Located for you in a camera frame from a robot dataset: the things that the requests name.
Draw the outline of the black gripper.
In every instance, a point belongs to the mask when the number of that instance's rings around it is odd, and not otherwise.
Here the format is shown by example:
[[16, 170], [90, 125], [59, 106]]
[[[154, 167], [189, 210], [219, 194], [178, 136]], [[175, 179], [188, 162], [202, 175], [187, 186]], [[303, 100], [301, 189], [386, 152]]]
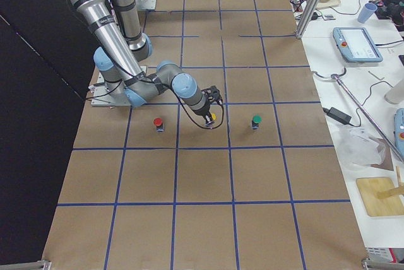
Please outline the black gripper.
[[206, 125], [212, 125], [214, 123], [214, 118], [210, 113], [210, 106], [204, 106], [202, 109], [199, 110], [199, 115], [202, 116], [205, 120]]

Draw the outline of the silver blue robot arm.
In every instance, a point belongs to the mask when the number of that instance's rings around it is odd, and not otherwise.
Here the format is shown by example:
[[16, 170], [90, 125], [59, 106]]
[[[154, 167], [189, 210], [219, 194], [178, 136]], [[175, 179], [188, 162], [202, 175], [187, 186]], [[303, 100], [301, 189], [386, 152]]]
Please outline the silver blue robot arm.
[[100, 42], [99, 54], [112, 66], [107, 72], [123, 82], [126, 98], [139, 107], [171, 90], [207, 126], [213, 124], [210, 105], [216, 101], [215, 87], [200, 90], [196, 80], [176, 64], [162, 62], [154, 74], [146, 75], [139, 63], [152, 53], [151, 42], [142, 32], [136, 0], [70, 0]]

